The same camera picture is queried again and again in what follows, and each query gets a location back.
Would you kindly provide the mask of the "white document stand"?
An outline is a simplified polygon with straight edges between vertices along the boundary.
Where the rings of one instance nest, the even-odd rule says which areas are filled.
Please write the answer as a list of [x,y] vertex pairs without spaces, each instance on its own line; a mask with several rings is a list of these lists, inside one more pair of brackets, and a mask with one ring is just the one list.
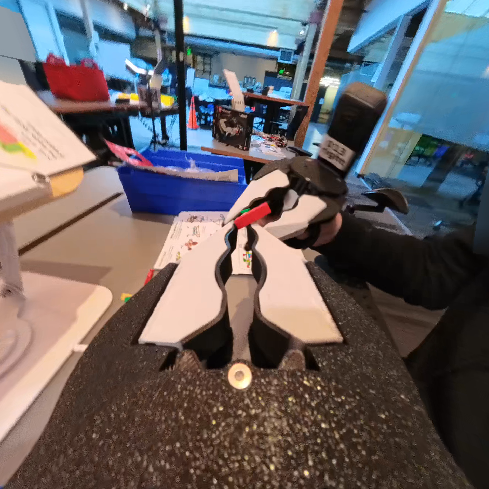
[[73,193],[83,174],[1,167],[1,441],[113,298],[103,286],[21,272],[14,219]]

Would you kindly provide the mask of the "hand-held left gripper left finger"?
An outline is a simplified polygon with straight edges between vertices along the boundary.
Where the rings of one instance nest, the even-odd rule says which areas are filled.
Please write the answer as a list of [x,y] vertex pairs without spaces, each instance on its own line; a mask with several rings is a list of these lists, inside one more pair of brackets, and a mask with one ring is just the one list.
[[176,347],[223,318],[235,227],[226,224],[179,261],[141,335],[139,344]]

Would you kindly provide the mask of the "blue bin with papers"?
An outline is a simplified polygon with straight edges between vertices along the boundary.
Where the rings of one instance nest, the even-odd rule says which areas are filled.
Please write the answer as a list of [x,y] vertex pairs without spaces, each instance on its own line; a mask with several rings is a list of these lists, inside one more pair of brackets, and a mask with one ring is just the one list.
[[247,187],[244,161],[239,157],[181,150],[146,149],[142,155],[154,166],[175,165],[187,168],[193,160],[198,167],[214,171],[237,169],[237,183],[184,179],[144,171],[124,163],[116,169],[134,213],[178,215],[183,211],[230,210]]

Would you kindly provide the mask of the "wooden side table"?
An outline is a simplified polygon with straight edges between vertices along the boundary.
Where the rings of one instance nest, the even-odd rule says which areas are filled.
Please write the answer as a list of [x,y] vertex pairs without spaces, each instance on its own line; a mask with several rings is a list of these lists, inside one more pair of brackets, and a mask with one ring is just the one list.
[[73,101],[55,97],[50,91],[37,92],[39,98],[57,114],[88,113],[129,113],[134,111],[148,112],[151,107],[144,102],[130,98],[117,98],[109,101]]

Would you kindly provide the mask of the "person's right hand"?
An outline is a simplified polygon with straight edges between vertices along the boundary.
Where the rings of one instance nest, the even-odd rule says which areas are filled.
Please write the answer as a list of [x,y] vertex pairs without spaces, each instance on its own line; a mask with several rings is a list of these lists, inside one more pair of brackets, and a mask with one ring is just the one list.
[[318,248],[330,244],[338,235],[342,226],[343,218],[341,213],[337,213],[334,218],[318,224],[309,248]]

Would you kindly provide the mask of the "white paper sheet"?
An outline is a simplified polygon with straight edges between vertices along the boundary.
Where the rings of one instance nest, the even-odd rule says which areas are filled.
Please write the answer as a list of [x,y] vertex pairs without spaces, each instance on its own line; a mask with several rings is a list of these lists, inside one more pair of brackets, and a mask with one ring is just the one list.
[[155,174],[164,174],[166,176],[174,176],[174,177],[184,178],[184,179],[221,181],[221,182],[233,182],[233,183],[237,183],[240,180],[239,171],[237,169],[214,171],[211,169],[198,167],[193,160],[190,160],[189,163],[190,166],[187,168],[179,167],[175,165],[169,165],[169,166],[151,166],[151,167],[144,166],[141,167],[140,169]]

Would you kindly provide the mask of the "black pole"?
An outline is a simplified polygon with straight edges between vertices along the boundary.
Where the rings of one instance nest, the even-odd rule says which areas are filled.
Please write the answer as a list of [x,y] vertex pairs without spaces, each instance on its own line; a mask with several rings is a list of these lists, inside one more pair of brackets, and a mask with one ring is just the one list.
[[183,1],[174,1],[174,38],[176,53],[176,95],[179,109],[180,150],[187,150],[186,69],[183,26]]

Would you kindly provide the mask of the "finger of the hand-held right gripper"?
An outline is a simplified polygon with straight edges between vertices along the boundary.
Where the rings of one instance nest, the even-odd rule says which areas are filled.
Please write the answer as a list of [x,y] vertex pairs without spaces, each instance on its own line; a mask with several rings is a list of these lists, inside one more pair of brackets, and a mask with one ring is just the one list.
[[288,190],[284,206],[277,220],[267,223],[265,230],[281,241],[303,234],[313,219],[327,209],[327,199],[323,196],[301,194]]
[[252,208],[257,202],[266,199],[272,191],[287,191],[289,186],[289,177],[281,170],[274,170],[256,180],[252,180],[232,205],[224,219],[224,224],[229,224],[241,214],[241,211]]

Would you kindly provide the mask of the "illustrated instruction booklet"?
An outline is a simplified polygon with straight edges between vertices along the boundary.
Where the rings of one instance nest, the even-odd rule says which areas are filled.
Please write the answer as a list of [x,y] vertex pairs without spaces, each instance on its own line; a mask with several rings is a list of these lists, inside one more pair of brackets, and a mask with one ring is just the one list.
[[[179,213],[173,220],[153,269],[162,270],[168,263],[177,263],[184,254],[217,232],[224,218],[225,213],[218,211]],[[236,249],[231,255],[233,274],[252,274],[252,252],[246,250],[247,237],[245,229],[238,231]]]

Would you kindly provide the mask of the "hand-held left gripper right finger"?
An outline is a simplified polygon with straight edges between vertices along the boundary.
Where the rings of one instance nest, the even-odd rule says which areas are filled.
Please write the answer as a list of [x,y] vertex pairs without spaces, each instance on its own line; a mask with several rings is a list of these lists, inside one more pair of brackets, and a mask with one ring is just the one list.
[[288,247],[260,226],[251,229],[257,238],[253,259],[258,259],[265,271],[258,291],[263,318],[305,345],[342,343],[302,251]]

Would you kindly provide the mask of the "red tote bag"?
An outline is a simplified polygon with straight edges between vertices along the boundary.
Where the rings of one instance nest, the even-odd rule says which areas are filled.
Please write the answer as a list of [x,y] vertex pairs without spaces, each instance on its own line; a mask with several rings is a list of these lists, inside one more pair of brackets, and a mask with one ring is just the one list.
[[63,58],[50,53],[43,62],[43,69],[52,94],[59,99],[77,102],[110,99],[105,74],[92,59],[67,64]]

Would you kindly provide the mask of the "wooden post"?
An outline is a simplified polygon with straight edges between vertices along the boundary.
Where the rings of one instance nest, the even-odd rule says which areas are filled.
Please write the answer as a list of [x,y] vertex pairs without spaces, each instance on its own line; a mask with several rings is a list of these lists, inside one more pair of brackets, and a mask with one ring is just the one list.
[[302,105],[307,108],[307,112],[304,113],[304,118],[302,119],[294,138],[294,145],[299,148],[303,147],[307,134],[311,114],[314,110],[315,99],[319,90],[320,80],[323,76],[329,52],[331,50],[343,3],[344,1],[327,1],[326,4]]

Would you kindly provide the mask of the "colourful construction toy model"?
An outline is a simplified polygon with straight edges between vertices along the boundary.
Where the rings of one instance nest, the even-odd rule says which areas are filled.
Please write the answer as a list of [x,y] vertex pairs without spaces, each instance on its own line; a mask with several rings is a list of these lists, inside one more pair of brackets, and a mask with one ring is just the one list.
[[[147,285],[151,281],[154,274],[155,274],[155,269],[151,268],[146,275],[143,286]],[[134,294],[131,294],[131,293],[122,293],[120,296],[120,300],[122,302],[128,302],[131,299],[131,297],[133,297],[133,295]]]

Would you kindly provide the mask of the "black toy set box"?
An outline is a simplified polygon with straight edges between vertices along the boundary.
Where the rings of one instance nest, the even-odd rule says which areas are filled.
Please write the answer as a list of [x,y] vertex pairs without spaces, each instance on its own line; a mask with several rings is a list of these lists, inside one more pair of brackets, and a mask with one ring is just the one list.
[[248,151],[255,114],[241,112],[228,106],[216,105],[213,113],[212,137],[220,143]]

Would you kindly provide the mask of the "red connector piece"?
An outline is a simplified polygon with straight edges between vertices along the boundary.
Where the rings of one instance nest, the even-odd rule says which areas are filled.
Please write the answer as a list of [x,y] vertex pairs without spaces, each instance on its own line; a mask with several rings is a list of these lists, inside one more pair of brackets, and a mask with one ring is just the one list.
[[270,215],[272,212],[269,204],[264,202],[256,207],[248,208],[241,211],[240,215],[234,219],[234,225],[237,229],[246,228],[256,223],[262,218]]

